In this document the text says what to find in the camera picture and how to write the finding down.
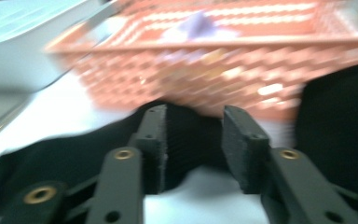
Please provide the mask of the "pink perforated plastic basket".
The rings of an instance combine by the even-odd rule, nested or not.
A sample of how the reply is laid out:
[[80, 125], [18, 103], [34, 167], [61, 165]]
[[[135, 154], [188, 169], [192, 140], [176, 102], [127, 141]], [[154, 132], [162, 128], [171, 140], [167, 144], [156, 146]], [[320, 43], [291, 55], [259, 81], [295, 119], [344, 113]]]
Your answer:
[[[240, 35], [158, 41], [199, 11]], [[208, 116], [234, 105], [261, 119], [292, 119], [307, 81], [358, 64], [358, 14], [344, 0], [116, 0], [46, 51], [78, 73], [102, 108], [164, 99]]]

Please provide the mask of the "lilac underwear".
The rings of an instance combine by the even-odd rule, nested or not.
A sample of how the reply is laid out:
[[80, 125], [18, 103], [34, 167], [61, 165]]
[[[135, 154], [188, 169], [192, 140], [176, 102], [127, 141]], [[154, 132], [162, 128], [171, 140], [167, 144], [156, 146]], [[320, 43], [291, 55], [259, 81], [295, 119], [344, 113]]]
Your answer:
[[218, 28], [203, 11], [190, 15], [185, 21], [177, 26], [177, 30], [186, 39], [210, 37], [215, 35]]

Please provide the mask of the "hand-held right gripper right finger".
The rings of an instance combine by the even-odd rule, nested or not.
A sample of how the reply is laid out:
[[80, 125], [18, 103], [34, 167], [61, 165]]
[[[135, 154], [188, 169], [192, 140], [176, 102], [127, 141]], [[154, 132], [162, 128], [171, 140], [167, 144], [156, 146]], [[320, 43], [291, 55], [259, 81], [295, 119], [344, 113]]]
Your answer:
[[233, 105], [224, 108], [222, 149], [242, 192], [259, 194], [269, 136], [249, 113]]

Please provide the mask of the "white divided storage box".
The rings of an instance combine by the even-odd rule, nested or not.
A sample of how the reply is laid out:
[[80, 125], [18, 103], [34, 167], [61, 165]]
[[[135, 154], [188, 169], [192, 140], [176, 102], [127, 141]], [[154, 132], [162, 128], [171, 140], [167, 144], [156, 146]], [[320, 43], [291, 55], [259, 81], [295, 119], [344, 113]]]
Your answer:
[[40, 91], [64, 72], [45, 52], [49, 41], [103, 0], [0, 0], [0, 91]]

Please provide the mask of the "black underwear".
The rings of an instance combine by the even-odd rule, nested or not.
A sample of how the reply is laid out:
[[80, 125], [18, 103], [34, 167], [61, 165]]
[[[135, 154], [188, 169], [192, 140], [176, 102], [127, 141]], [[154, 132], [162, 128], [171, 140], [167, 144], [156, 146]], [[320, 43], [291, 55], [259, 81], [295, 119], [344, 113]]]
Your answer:
[[[23, 189], [42, 181], [72, 188], [96, 176], [105, 154], [130, 141], [147, 109], [96, 131], [39, 141], [0, 157], [0, 216]], [[167, 106], [167, 189], [200, 165], [227, 166], [222, 123], [195, 110]], [[358, 65], [313, 79], [303, 90], [296, 118], [296, 147], [333, 184], [358, 192]]]

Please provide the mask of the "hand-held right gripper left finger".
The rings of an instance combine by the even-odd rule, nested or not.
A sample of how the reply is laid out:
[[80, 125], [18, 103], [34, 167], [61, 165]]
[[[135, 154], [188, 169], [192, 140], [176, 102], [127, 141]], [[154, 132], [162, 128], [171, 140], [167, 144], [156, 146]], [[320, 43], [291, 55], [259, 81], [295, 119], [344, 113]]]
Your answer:
[[166, 110], [166, 105], [147, 109], [136, 133], [135, 145], [143, 155], [145, 193], [161, 193], [165, 189]]

